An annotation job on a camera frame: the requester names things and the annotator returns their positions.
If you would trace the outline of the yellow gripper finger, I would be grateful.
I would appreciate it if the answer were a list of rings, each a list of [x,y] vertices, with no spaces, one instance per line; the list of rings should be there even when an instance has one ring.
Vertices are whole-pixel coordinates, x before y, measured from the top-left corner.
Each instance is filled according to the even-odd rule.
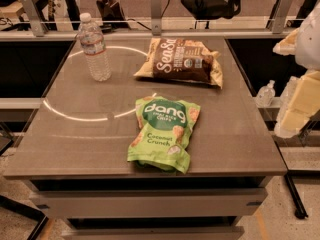
[[[308,70],[298,78],[290,101],[281,102],[274,127],[275,134],[281,138],[291,138],[297,135],[319,110],[320,72]]]
[[[298,32],[299,29],[293,30],[289,35],[287,35],[273,47],[273,52],[283,56],[294,55],[296,53],[296,40]]]

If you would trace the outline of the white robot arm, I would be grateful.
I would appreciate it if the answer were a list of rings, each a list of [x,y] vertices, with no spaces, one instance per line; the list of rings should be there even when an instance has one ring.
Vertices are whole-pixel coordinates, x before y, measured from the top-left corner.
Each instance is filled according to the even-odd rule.
[[[320,110],[320,6],[277,43],[273,52],[293,55],[295,62],[307,69],[301,77],[291,77],[280,96],[274,132],[278,137],[291,138]]]

